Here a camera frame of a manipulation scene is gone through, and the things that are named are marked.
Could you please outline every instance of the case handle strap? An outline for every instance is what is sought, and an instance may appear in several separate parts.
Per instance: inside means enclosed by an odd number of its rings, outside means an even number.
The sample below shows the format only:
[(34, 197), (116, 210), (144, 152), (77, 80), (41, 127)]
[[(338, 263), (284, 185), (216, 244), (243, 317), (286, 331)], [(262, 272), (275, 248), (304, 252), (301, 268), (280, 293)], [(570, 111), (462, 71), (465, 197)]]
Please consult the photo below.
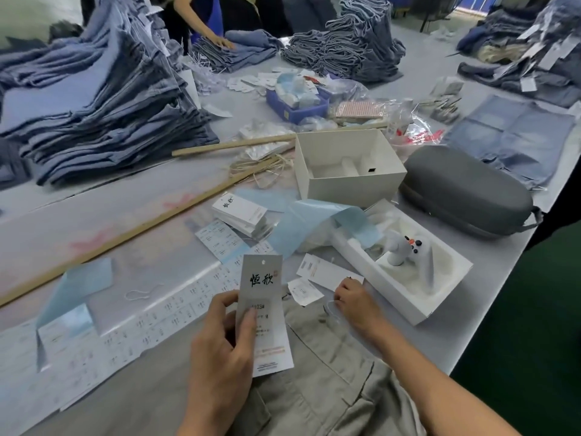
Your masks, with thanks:
[(518, 233), (524, 233), (525, 231), (536, 228), (537, 226), (539, 226), (542, 223), (543, 212), (541, 211), (541, 208), (539, 208), (538, 206), (533, 206), (532, 212), (534, 214), (534, 223), (520, 227), (517, 231)]

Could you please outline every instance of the open white box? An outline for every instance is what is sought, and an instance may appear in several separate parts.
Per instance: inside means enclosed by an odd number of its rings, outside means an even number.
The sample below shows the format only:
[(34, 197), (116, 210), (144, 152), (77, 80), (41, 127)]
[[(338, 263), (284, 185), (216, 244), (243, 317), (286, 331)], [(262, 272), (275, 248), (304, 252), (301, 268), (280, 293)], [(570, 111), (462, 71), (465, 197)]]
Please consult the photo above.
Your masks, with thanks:
[(411, 238), (421, 235), (432, 243), (434, 283), (429, 295), (422, 287), (419, 274), (410, 269), (414, 266), (412, 263), (392, 267), (386, 262), (386, 255), (374, 260), (344, 228), (334, 230), (331, 237), (339, 253), (412, 325), (416, 325), (446, 299), (472, 268), (472, 263), (387, 200), (380, 200), (367, 209), (366, 214), (375, 224), (381, 220), (383, 232), (391, 229)]
[(379, 130), (300, 133), (295, 153), (302, 199), (368, 207), (391, 199), (406, 174)]

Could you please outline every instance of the hand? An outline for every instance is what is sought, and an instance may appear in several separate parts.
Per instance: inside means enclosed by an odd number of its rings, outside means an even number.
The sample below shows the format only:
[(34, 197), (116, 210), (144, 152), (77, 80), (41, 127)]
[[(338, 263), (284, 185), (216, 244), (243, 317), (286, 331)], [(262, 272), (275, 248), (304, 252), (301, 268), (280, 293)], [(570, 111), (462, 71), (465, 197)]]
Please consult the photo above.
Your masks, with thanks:
[(381, 309), (365, 290), (352, 278), (345, 278), (335, 290), (335, 304), (349, 324), (368, 341), (373, 341), (374, 332), (387, 320)]
[(223, 436), (242, 409), (251, 388), (256, 337), (256, 311), (244, 315), (236, 346), (226, 338), (236, 312), (226, 307), (238, 291), (215, 295), (204, 326), (192, 341), (188, 405), (178, 436)]
[(210, 41), (212, 41), (212, 43), (214, 43), (217, 46), (225, 47), (227, 49), (234, 49), (235, 48), (234, 43), (232, 43), (231, 41), (228, 41), (223, 36), (218, 36), (216, 34), (212, 34), (212, 35), (208, 36), (208, 39)]

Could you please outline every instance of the white vr controller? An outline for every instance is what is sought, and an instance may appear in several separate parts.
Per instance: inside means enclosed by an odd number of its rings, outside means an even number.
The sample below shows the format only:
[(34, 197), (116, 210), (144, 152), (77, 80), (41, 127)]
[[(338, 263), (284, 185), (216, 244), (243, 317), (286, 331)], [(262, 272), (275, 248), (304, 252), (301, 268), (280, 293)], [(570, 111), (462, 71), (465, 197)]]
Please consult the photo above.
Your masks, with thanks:
[(433, 287), (434, 259), (430, 240), (423, 236), (411, 239), (388, 230), (383, 238), (383, 250), (389, 252), (387, 259), (392, 266), (401, 266), (406, 259), (414, 263), (424, 284), (430, 289)]

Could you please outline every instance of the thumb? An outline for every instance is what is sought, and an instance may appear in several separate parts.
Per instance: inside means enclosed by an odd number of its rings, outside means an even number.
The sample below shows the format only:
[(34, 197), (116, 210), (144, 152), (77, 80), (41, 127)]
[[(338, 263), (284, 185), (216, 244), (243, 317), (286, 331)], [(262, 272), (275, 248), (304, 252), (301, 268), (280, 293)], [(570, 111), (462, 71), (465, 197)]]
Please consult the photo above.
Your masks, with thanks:
[(236, 340), (235, 352), (254, 359), (254, 342), (256, 340), (256, 309), (250, 308), (240, 323), (240, 333)]

